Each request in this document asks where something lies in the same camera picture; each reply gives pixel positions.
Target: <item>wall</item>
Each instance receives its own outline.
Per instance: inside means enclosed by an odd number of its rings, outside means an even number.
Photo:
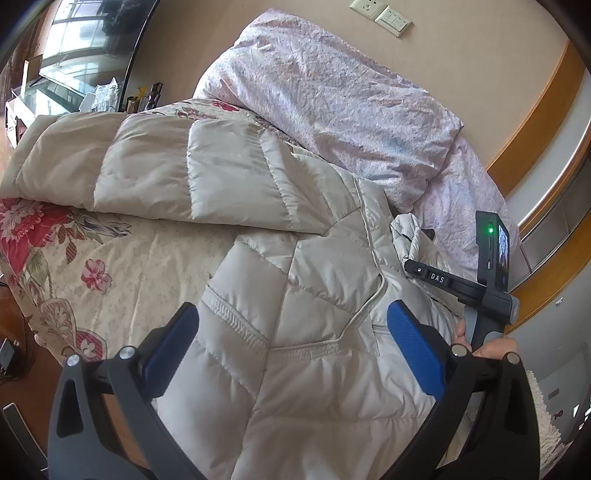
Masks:
[[[591,262],[539,313],[509,334],[538,379],[572,358],[591,336]]]
[[[548,412],[553,415],[560,410],[564,411],[561,417],[553,420],[563,440],[569,435],[574,425],[573,408],[582,401],[583,395],[589,388],[590,367],[589,353],[585,345],[584,351],[579,351],[569,362],[539,381]],[[556,388],[560,389],[560,393],[548,400],[548,394]]]
[[[552,142],[507,196],[509,214],[521,223],[544,199],[576,152],[591,122],[591,74],[585,71],[570,110]]]
[[[162,81],[162,103],[188,98],[207,67],[270,7],[335,33],[429,90],[465,123],[489,164],[543,91],[566,36],[535,0],[389,0],[414,25],[400,39],[350,0],[161,0],[137,58],[137,85]]]

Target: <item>power outlet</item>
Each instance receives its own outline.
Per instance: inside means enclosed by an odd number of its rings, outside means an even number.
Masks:
[[[375,20],[386,9],[386,5],[378,0],[355,0],[350,7],[370,20]]]

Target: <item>plastic bag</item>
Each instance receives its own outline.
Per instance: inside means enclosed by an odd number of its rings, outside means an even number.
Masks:
[[[93,112],[116,112],[119,106],[119,85],[113,77],[108,85],[97,85],[95,101],[92,103]]]

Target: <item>human hand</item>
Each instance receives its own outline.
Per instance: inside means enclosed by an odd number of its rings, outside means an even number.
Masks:
[[[453,343],[459,343],[465,346],[469,352],[472,351],[472,345],[466,340],[466,322],[464,320],[460,320],[456,325],[456,338]],[[519,353],[517,342],[513,338],[502,337],[486,342],[473,355],[500,360],[509,352]]]
[[[473,355],[501,360],[509,352],[519,353],[517,342],[513,338],[502,337],[486,342]]]

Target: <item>wall outlet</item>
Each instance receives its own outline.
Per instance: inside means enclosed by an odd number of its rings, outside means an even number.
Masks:
[[[390,33],[399,37],[404,33],[408,26],[412,23],[407,18],[404,18],[400,13],[391,7],[386,7],[385,10],[378,15],[375,22],[382,25]]]
[[[386,9],[379,0],[355,0],[350,7],[370,20],[375,20]]]

